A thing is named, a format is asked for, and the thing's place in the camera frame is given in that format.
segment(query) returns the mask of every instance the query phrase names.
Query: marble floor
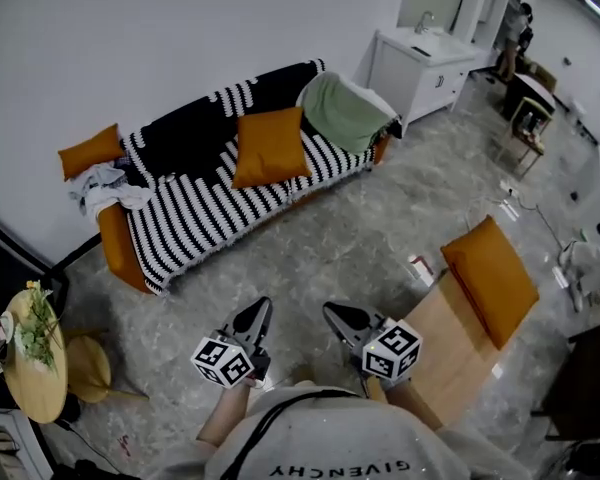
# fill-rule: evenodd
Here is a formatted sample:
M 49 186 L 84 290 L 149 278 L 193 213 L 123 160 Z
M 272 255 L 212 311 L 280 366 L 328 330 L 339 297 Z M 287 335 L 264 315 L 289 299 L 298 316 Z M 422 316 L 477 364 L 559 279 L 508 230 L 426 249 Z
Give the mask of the marble floor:
M 74 263 L 65 328 L 102 325 L 114 366 L 114 385 L 151 397 L 110 397 L 86 406 L 78 430 L 126 474 L 142 477 L 167 444 L 195 436 L 220 388 L 189 363 L 200 339 L 226 315 L 258 295 L 275 306 L 266 345 L 270 384 L 289 382 L 297 365 L 313 365 L 318 382 L 359 389 L 346 353 L 322 320 L 331 298 L 406 315 L 426 286 L 407 268 L 422 254 L 437 273 L 439 248 L 491 213 L 538 286 L 540 301 L 521 325 L 464 423 L 480 430 L 535 474 L 559 454 L 547 443 L 547 422 L 529 411 L 542 399 L 568 354 L 565 337 L 600 323 L 600 306 L 576 314 L 552 274 L 556 238 L 536 211 L 518 208 L 513 222 L 499 208 L 500 181 L 517 187 L 525 206 L 539 205 L 557 239 L 575 236 L 569 221 L 570 180 L 593 146 L 573 133 L 558 110 L 547 129 L 547 154 L 520 180 L 494 138 L 505 127 L 495 106 L 504 94 L 483 75 L 469 78 L 454 112 L 439 111 L 409 126 L 384 163 L 346 180 L 317 199 L 256 230 L 177 279 L 164 298 L 128 288 L 107 270 L 97 247 Z M 107 465 L 77 436 L 55 425 L 43 432 L 65 462 L 89 458 Z

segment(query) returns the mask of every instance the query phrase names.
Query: black and white striped blanket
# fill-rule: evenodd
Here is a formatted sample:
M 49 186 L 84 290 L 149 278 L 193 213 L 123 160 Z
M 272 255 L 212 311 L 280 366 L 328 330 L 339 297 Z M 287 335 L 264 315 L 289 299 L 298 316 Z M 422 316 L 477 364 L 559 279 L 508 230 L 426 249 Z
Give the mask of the black and white striped blanket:
M 238 190 L 231 188 L 238 155 L 236 116 L 244 115 L 252 108 L 259 108 L 261 110 L 258 112 L 263 112 L 267 111 L 263 108 L 276 105 L 284 105 L 283 108 L 294 106 L 304 85 L 323 70 L 324 63 L 316 60 L 273 72 L 277 73 L 275 77 L 269 73 L 253 79 L 251 87 L 260 85 L 267 77 L 270 80 L 259 88 L 259 104 L 253 99 L 253 93 L 251 105 L 249 101 L 241 99 L 241 95 L 248 94 L 242 89 L 234 91 L 227 88 L 203 98 L 207 101 L 203 102 L 204 105 L 198 104 L 194 112 L 199 120 L 205 120 L 205 114 L 199 114 L 203 106 L 207 110 L 210 106 L 217 107 L 216 111 L 219 110 L 222 117 L 231 121 L 233 126 L 224 123 L 216 128 L 213 135 L 206 135 L 220 136 L 224 140 L 220 145 L 207 145 L 203 158 L 196 157 L 196 161 L 192 162 L 193 167 L 186 162 L 171 161 L 170 155 L 158 152 L 160 147 L 150 146 L 161 142 L 168 149 L 165 141 L 173 140 L 169 134 L 185 140 L 189 132 L 183 131 L 182 127 L 187 128 L 190 125 L 187 120 L 193 119 L 187 112 L 174 121 L 165 120 L 160 127 L 151 129 L 156 121 L 123 139 L 129 159 L 129 165 L 125 167 L 128 177 L 134 179 L 135 176 L 137 184 L 154 190 L 154 196 L 145 207 L 127 213 L 133 246 L 145 283 L 151 291 L 160 294 L 173 277 L 231 245 L 304 195 L 373 165 L 373 148 L 360 156 L 347 153 L 321 137 L 303 119 L 302 140 L 307 165 L 312 173 L 310 177 L 299 176 L 281 183 Z M 267 87 L 280 97 L 266 95 L 264 89 Z M 196 103 L 187 106 L 189 111 Z M 219 112 L 210 114 L 210 120 L 216 124 L 223 121 L 218 118 Z

